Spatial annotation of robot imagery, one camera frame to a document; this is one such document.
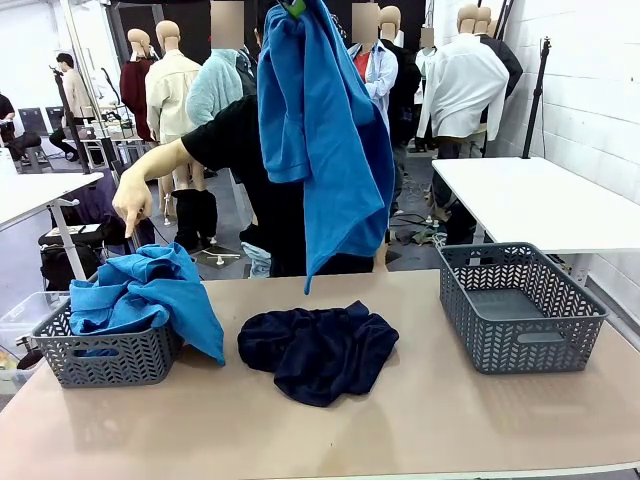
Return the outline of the person's right hand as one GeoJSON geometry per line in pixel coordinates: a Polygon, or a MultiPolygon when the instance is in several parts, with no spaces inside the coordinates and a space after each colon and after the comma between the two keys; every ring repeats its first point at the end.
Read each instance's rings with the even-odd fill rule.
{"type": "Polygon", "coordinates": [[[140,221],[152,212],[152,195],[146,184],[145,172],[138,164],[123,173],[112,206],[124,221],[124,237],[130,239],[140,221]]]}

